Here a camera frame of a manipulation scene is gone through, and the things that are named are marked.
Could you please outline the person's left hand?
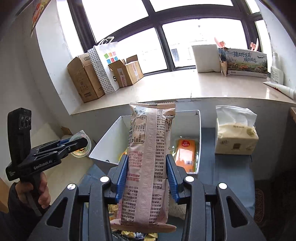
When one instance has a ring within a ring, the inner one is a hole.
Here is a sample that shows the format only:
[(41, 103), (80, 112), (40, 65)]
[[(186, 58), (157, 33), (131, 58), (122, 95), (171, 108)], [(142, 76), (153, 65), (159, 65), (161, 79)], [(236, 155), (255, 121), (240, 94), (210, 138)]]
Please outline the person's left hand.
[[(40, 173), (40, 185), (38, 189), (38, 193), (39, 193), (38, 204), (40, 204), (43, 209), (48, 208), (51, 202), (51, 196), (49, 194), (47, 183), (48, 182), (47, 182), (47, 177), (45, 173), (44, 172)], [(33, 187), (32, 183), (21, 182), (21, 181), (19, 181), (16, 184), (15, 188), (16, 188), (16, 192), (19, 200), (24, 204), (28, 204), (26, 194), (29, 193), (30, 191), (36, 190), (36, 188)]]

